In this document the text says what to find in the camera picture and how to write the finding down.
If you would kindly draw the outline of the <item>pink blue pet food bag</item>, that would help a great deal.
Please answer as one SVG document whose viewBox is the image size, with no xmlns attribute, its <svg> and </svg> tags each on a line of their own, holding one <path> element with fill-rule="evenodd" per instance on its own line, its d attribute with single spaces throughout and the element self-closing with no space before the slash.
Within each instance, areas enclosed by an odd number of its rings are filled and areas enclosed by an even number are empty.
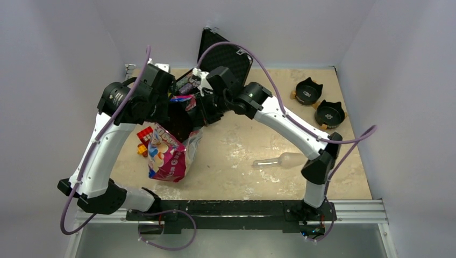
<svg viewBox="0 0 456 258">
<path fill-rule="evenodd" d="M 193 95 L 175 96 L 168 105 L 169 120 L 151 124 L 149 178 L 178 182 L 186 176 L 203 136 L 203 128 L 194 125 L 196 111 Z"/>
</svg>

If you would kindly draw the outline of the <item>clear plastic scoop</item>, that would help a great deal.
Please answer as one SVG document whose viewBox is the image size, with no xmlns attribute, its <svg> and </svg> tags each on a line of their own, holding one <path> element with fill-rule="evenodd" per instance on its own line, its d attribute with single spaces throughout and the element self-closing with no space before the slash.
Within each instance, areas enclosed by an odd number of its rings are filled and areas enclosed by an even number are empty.
<svg viewBox="0 0 456 258">
<path fill-rule="evenodd" d="M 302 153 L 291 153 L 284 152 L 278 157 L 255 160 L 253 161 L 252 167 L 255 169 L 266 169 L 273 167 L 282 167 L 284 169 L 290 169 L 303 165 L 308 158 Z"/>
</svg>

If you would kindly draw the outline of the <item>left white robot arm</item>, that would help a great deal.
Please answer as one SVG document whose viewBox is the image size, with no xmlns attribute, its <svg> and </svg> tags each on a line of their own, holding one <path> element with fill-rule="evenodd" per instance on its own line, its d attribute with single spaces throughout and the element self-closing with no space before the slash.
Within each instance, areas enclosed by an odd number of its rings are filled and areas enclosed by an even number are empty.
<svg viewBox="0 0 456 258">
<path fill-rule="evenodd" d="M 165 65 L 147 64 L 136 89 L 130 82 L 113 82 L 103 91 L 97 105 L 95 127 L 83 158 L 70 178 L 58 189 L 87 213 L 112 214 L 119 209 L 138 210 L 148 220 L 157 218 L 159 197 L 152 191 L 127 189 L 111 179 L 117 157 L 137 125 L 167 120 L 168 91 L 175 83 Z"/>
</svg>

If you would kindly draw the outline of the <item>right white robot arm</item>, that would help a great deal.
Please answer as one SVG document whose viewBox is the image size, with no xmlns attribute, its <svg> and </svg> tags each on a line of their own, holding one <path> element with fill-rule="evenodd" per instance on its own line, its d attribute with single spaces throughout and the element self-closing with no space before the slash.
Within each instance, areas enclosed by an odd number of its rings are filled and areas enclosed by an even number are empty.
<svg viewBox="0 0 456 258">
<path fill-rule="evenodd" d="M 233 111 L 273 129 L 307 157 L 301 170 L 307 181 L 302 212 L 310 219 L 320 215 L 329 173 L 339 156 L 341 135 L 327 134 L 311 126 L 261 84 L 240 84 L 227 67 L 220 66 L 211 72 L 195 67 L 192 75 L 200 80 L 198 106 L 206 124 L 215 123 L 224 113 Z"/>
</svg>

